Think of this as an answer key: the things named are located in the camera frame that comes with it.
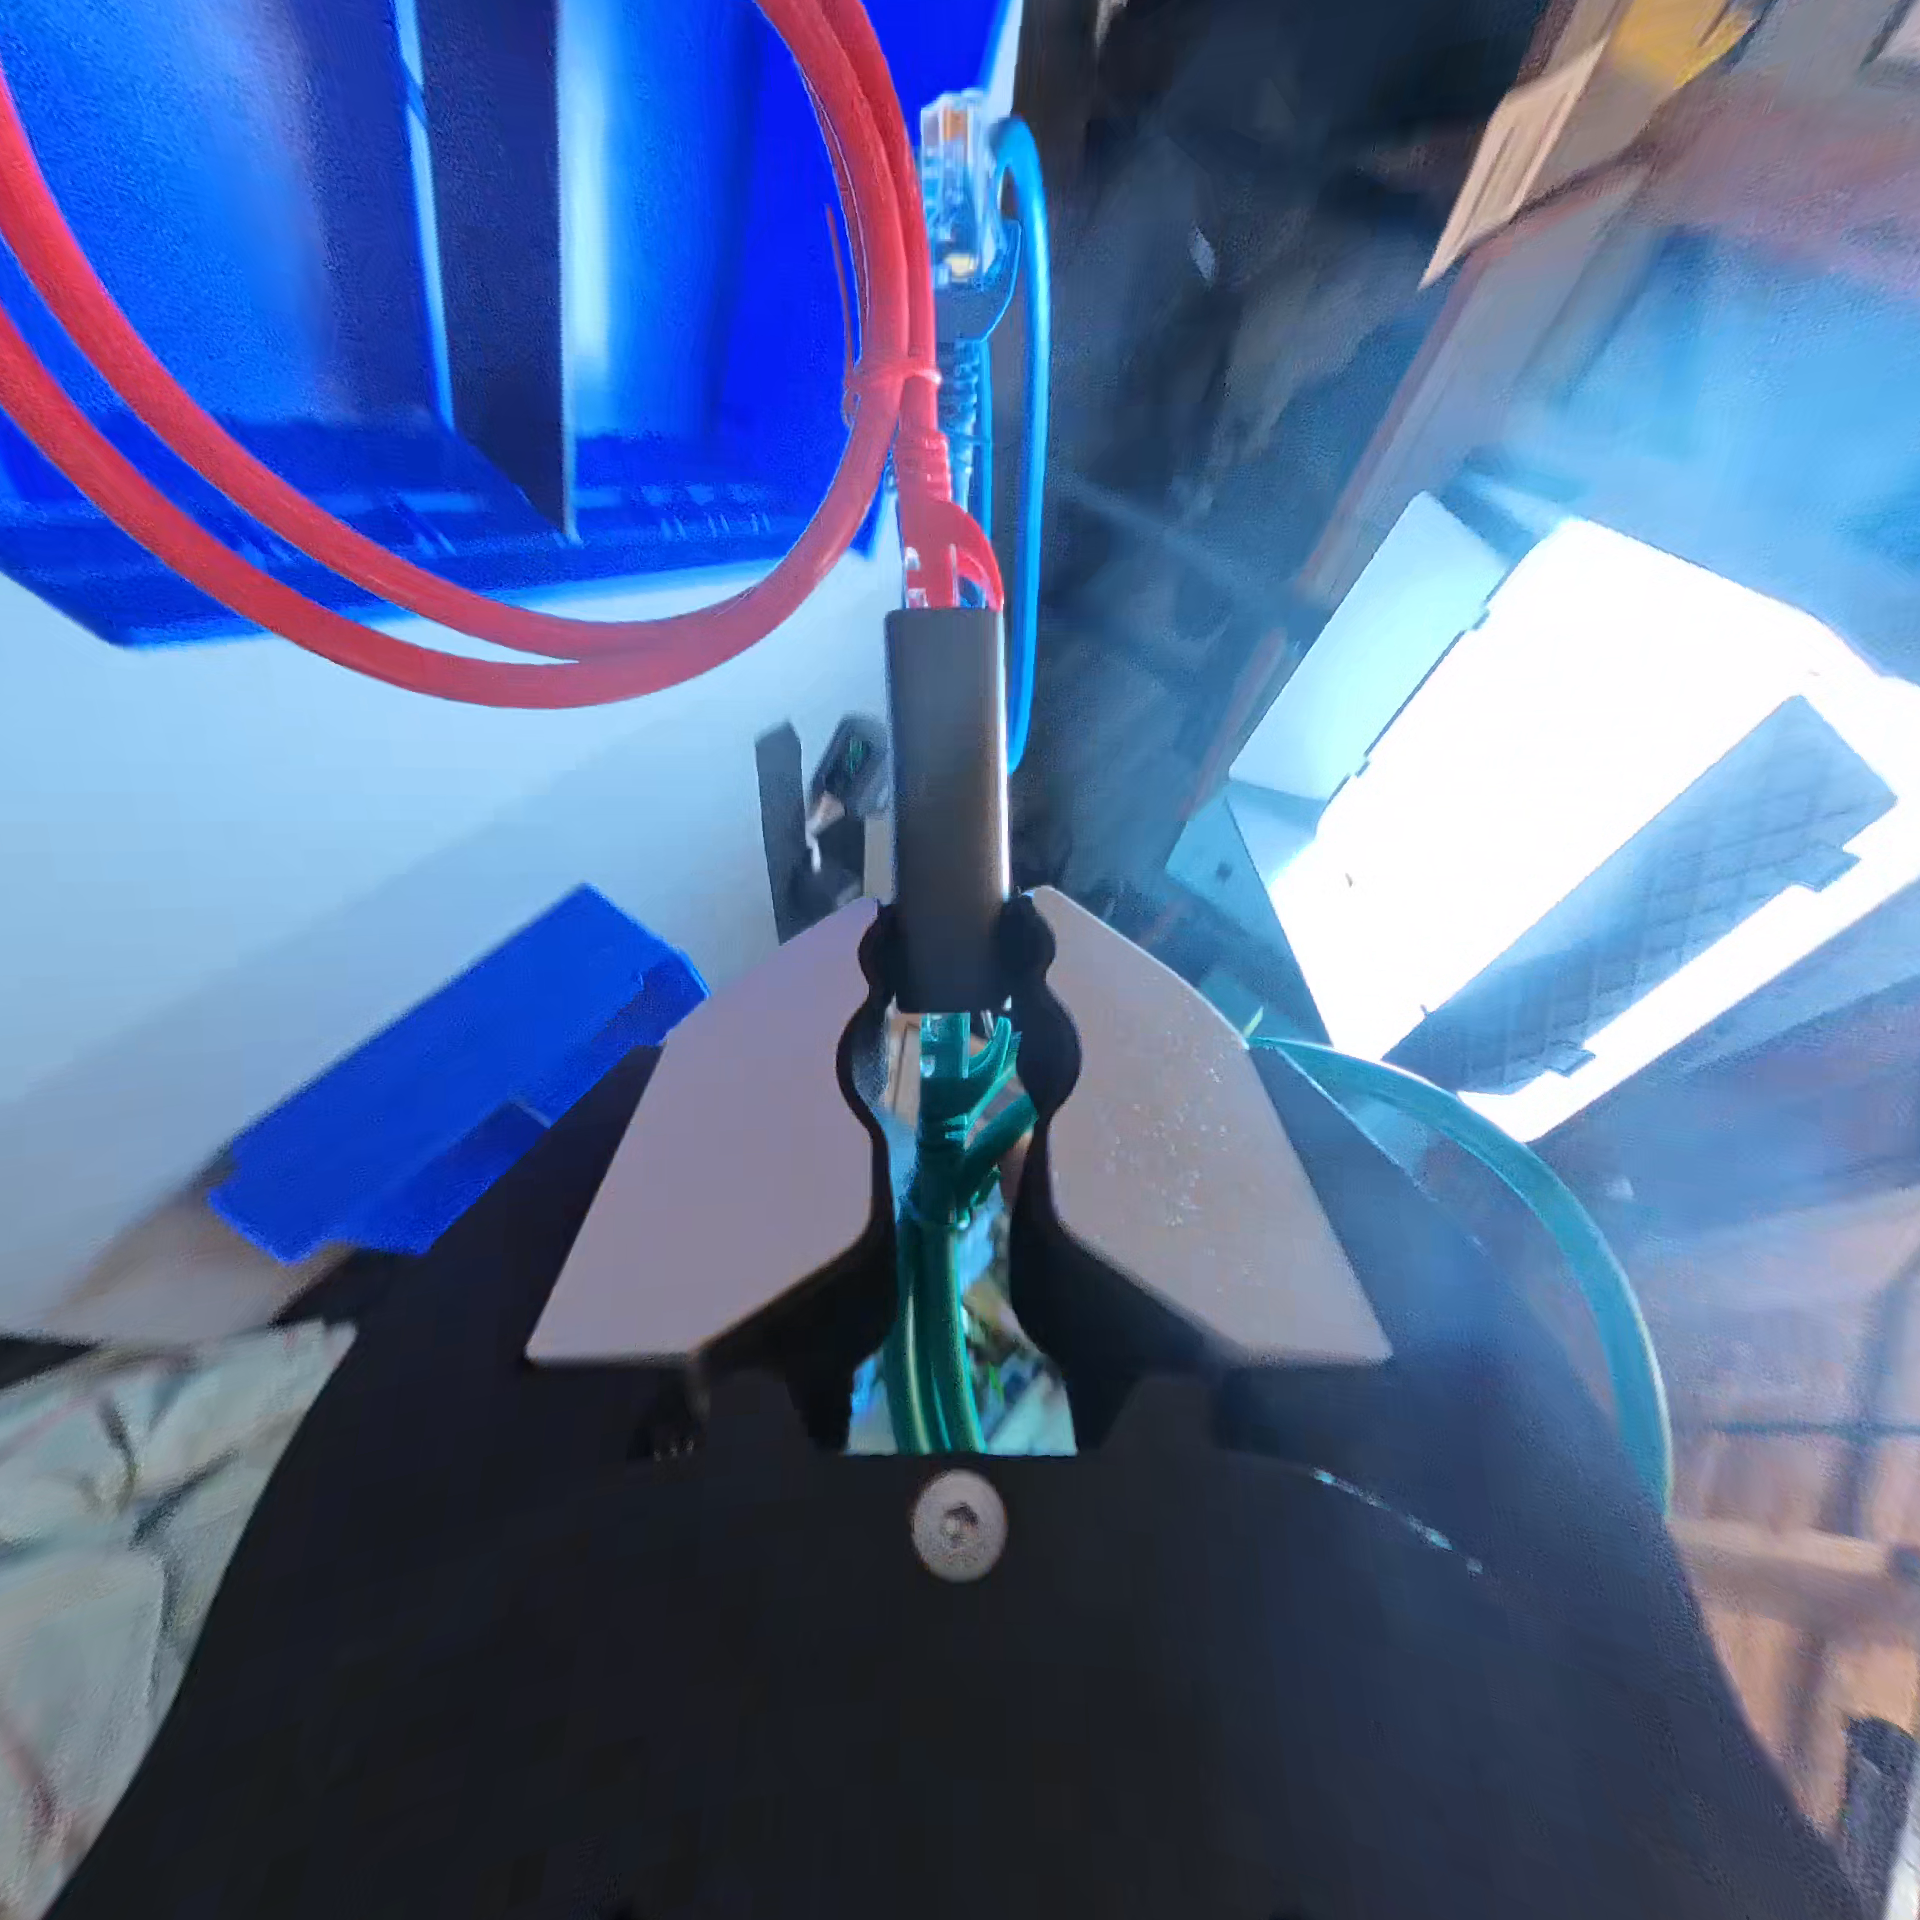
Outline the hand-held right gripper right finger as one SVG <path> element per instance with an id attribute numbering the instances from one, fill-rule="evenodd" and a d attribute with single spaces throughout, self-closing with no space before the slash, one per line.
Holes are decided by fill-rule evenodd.
<path id="1" fill-rule="evenodd" d="M 1035 1109 L 1011 1311 L 1063 1380 L 1077 1451 L 1133 1388 L 1377 1371 L 1390 1340 L 1241 1034 L 1054 886 L 1005 904 Z"/>

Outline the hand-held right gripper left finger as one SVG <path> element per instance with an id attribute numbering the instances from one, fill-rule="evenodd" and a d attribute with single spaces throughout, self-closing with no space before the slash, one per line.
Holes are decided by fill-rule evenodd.
<path id="1" fill-rule="evenodd" d="M 704 1418 L 774 1377 L 842 1450 L 856 1371 L 894 1323 L 894 1198 L 872 898 L 726 983 L 663 1040 L 531 1323 L 537 1371 L 641 1366 Z"/>

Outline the black ethernet coupler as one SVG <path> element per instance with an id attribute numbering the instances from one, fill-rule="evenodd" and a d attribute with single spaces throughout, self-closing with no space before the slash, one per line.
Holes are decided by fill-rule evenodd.
<path id="1" fill-rule="evenodd" d="M 915 1015 L 1003 999 L 998 923 L 1010 898 L 1000 619 L 897 608 L 884 622 L 893 740 L 894 1002 Z"/>

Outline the large blue plastic bin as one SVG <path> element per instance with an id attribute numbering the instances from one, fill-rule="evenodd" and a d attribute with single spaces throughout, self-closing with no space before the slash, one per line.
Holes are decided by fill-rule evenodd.
<path id="1" fill-rule="evenodd" d="M 852 430 L 825 134 L 758 3 L 558 10 L 572 540 L 439 415 L 395 3 L 4 3 L 3 105 L 161 368 L 388 572 L 760 572 Z"/>

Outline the small blue plastic bin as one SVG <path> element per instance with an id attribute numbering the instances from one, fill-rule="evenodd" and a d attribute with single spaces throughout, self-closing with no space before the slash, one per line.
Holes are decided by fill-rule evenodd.
<path id="1" fill-rule="evenodd" d="M 228 1146 L 209 1211 L 281 1266 L 420 1255 L 708 983 L 577 886 Z"/>

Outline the white machine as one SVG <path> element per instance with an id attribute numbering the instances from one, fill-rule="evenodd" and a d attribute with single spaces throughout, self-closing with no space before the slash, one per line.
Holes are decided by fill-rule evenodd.
<path id="1" fill-rule="evenodd" d="M 1916 682 L 1601 522 L 1420 491 L 1165 873 L 1333 1052 L 1540 1143 L 1916 885 Z"/>

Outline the silver foil bag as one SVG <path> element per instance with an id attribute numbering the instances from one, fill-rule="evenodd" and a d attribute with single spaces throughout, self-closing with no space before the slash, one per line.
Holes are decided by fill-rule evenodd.
<path id="1" fill-rule="evenodd" d="M 40 1918 L 148 1753 L 351 1323 L 100 1347 L 3 1391 L 3 1915 Z"/>

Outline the black bin divider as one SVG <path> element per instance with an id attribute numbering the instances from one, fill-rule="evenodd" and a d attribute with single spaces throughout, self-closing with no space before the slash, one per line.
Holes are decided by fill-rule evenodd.
<path id="1" fill-rule="evenodd" d="M 577 532 L 561 316 L 558 3 L 397 3 L 439 415 Z"/>

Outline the cardboard box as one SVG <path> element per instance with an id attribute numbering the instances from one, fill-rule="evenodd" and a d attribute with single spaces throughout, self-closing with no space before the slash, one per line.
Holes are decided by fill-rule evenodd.
<path id="1" fill-rule="evenodd" d="M 1658 225 L 1914 292 L 1916 6 L 1548 6 L 1421 284 L 1534 209 L 1620 183 Z"/>

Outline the black bracket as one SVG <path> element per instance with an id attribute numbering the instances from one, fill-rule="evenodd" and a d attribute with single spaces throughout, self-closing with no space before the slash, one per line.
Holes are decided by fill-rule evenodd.
<path id="1" fill-rule="evenodd" d="M 754 739 L 760 848 L 774 944 L 786 945 L 869 894 L 869 829 L 888 810 L 888 734 L 872 715 L 842 715 L 812 769 L 792 723 Z"/>

